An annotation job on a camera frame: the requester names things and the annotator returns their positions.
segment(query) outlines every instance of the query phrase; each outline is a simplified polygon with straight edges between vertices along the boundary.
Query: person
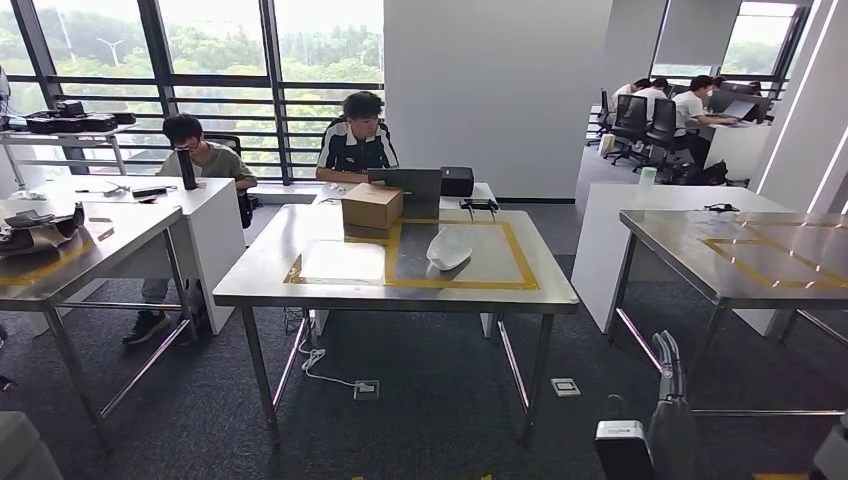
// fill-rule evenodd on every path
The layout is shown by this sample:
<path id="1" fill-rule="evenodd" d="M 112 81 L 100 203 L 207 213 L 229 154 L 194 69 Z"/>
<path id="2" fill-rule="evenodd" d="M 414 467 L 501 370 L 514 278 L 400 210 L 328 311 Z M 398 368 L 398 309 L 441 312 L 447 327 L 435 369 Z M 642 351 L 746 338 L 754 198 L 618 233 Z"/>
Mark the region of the person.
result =
<path id="1" fill-rule="evenodd" d="M 612 94 L 612 98 L 610 98 L 610 123 L 615 122 L 615 112 L 618 110 L 618 97 L 619 95 L 633 95 L 634 93 L 644 90 L 651 86 L 651 80 L 647 78 L 640 78 L 633 83 L 627 83 L 621 86 L 615 93 Z"/>
<path id="2" fill-rule="evenodd" d="M 646 111 L 648 122 L 651 122 L 654 119 L 654 102 L 658 98 L 662 98 L 663 100 L 668 99 L 668 97 L 665 96 L 666 88 L 668 88 L 668 80 L 666 80 L 665 77 L 657 77 L 653 82 L 651 82 L 650 88 L 644 88 L 633 94 L 636 97 L 645 97 L 648 99 L 648 108 Z"/>
<path id="3" fill-rule="evenodd" d="M 754 93 L 752 93 L 751 95 L 754 95 L 755 97 L 762 97 L 763 96 L 763 84 L 762 83 L 755 80 L 753 82 L 748 82 L 748 85 L 754 89 Z"/>
<path id="4" fill-rule="evenodd" d="M 689 82 L 689 90 L 676 95 L 672 100 L 677 111 L 677 130 L 674 132 L 674 143 L 677 150 L 688 149 L 695 164 L 703 169 L 710 151 L 709 140 L 701 137 L 698 132 L 686 130 L 686 124 L 695 121 L 699 126 L 732 125 L 735 118 L 709 117 L 704 113 L 704 98 L 714 86 L 714 80 L 707 75 L 698 75 Z"/>
<path id="5" fill-rule="evenodd" d="M 389 128 L 380 122 L 383 99 L 371 92 L 348 96 L 342 115 L 324 131 L 315 177 L 326 182 L 367 183 L 369 168 L 397 168 Z"/>
<path id="6" fill-rule="evenodd" d="M 236 191 L 243 194 L 247 189 L 256 186 L 256 176 L 241 160 L 236 152 L 227 146 L 209 142 L 203 138 L 203 127 L 197 118 L 188 115 L 174 115 L 162 124 L 162 131 L 175 148 L 185 148 L 189 152 L 194 173 L 198 177 L 232 178 L 236 182 Z M 172 152 L 157 175 L 179 177 L 180 163 L 177 152 Z M 161 304 L 165 302 L 168 293 L 167 278 L 148 278 L 142 286 L 144 303 Z M 202 295 L 196 289 L 191 289 L 191 304 L 202 305 Z M 135 345 L 146 342 L 159 330 L 170 323 L 163 311 L 141 310 L 138 312 L 135 326 L 124 337 L 125 345 Z M 180 333 L 178 344 L 191 343 L 194 338 L 187 330 Z"/>

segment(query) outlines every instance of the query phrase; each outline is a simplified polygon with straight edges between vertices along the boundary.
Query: gray shirt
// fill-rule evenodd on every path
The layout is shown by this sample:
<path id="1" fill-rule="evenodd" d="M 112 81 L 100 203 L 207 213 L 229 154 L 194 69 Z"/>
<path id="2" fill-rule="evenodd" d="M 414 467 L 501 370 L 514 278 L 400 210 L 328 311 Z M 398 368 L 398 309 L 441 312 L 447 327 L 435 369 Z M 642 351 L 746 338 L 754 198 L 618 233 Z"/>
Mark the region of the gray shirt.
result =
<path id="1" fill-rule="evenodd" d="M 207 143 L 212 149 L 209 151 L 209 159 L 206 160 L 206 163 L 202 166 L 195 165 L 194 162 L 191 164 L 194 167 L 195 176 L 233 178 L 236 181 L 242 180 L 245 177 L 254 177 L 253 172 L 247 168 L 247 165 L 244 164 L 238 154 L 230 147 L 212 142 Z M 162 165 L 162 169 L 159 170 L 157 175 L 163 177 L 179 177 L 182 175 L 180 173 L 180 160 L 177 157 L 177 152 L 172 152 L 168 155 L 168 158 Z"/>

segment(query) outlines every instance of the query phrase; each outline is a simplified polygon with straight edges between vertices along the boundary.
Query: black and white shirt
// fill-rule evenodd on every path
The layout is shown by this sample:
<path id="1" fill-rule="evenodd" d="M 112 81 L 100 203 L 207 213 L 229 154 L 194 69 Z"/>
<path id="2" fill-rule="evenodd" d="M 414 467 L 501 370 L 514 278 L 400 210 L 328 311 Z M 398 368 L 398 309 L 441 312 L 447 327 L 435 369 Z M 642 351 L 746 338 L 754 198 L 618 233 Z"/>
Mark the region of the black and white shirt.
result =
<path id="1" fill-rule="evenodd" d="M 373 137 L 358 140 L 343 117 L 333 120 L 321 140 L 318 166 L 355 173 L 364 173 L 369 168 L 397 168 L 388 127 L 380 123 Z"/>

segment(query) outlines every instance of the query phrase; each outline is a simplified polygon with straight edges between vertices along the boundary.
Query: chair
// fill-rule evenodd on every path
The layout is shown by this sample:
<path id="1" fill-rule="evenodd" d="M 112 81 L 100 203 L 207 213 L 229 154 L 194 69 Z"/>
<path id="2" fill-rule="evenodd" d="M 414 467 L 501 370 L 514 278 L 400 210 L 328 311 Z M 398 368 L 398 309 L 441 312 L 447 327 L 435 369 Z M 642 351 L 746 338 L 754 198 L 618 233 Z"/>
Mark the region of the chair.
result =
<path id="1" fill-rule="evenodd" d="M 241 139 L 235 135 L 204 134 L 203 139 L 219 145 L 224 145 L 225 147 L 230 147 L 238 154 L 238 156 L 241 156 Z"/>
<path id="2" fill-rule="evenodd" d="M 616 137 L 630 140 L 630 143 L 624 147 L 624 150 L 609 152 L 604 155 L 604 158 L 610 155 L 616 155 L 612 159 L 612 164 L 615 165 L 615 162 L 621 158 L 632 159 L 634 156 L 643 157 L 643 155 L 633 150 L 633 144 L 635 142 L 645 141 L 645 133 L 648 130 L 647 114 L 647 98 L 634 95 L 618 96 L 615 125 L 612 126 L 611 133 Z"/>
<path id="3" fill-rule="evenodd" d="M 609 111 L 609 97 L 607 96 L 606 89 L 601 89 L 601 111 L 598 112 L 598 131 L 595 132 L 595 135 L 598 138 L 593 138 L 591 140 L 586 141 L 586 146 L 590 146 L 593 144 L 600 144 L 601 137 L 605 133 L 609 133 L 612 130 L 612 125 L 609 123 L 610 119 L 610 111 Z"/>
<path id="4" fill-rule="evenodd" d="M 654 103 L 654 120 L 651 126 L 645 133 L 645 143 L 660 147 L 663 149 L 663 158 L 657 164 L 657 170 L 662 171 L 666 167 L 668 155 L 672 156 L 676 153 L 676 145 L 674 143 L 674 132 L 677 131 L 677 106 L 672 100 L 658 98 Z M 654 164 L 645 159 L 639 165 L 633 168 L 633 173 L 639 171 L 642 167 L 653 166 Z"/>

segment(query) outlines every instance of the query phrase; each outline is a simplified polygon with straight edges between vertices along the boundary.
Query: sneaker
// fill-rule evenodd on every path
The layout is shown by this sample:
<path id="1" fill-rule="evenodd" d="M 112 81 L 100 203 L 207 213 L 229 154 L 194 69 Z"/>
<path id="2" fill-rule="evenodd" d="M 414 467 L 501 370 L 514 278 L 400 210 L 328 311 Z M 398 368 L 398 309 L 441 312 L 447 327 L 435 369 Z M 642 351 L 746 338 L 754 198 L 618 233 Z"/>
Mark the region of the sneaker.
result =
<path id="1" fill-rule="evenodd" d="M 124 336 L 124 345 L 136 345 L 150 340 L 154 333 L 167 327 L 170 319 L 165 312 L 151 312 L 142 310 L 138 312 L 133 329 Z"/>

